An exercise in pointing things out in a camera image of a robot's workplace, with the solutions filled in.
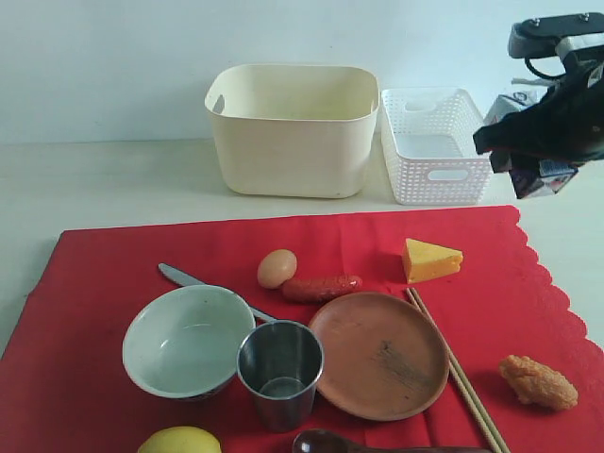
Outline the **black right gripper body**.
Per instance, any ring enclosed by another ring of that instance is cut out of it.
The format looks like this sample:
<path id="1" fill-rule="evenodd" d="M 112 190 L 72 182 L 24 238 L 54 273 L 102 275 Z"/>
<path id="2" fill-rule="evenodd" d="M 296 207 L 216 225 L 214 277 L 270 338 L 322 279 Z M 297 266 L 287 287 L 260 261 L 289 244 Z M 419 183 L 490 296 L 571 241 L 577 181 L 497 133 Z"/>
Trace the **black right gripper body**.
<path id="1" fill-rule="evenodd" d="M 574 163 L 603 159 L 603 48 L 575 51 L 565 76 L 528 110 L 528 150 Z"/>

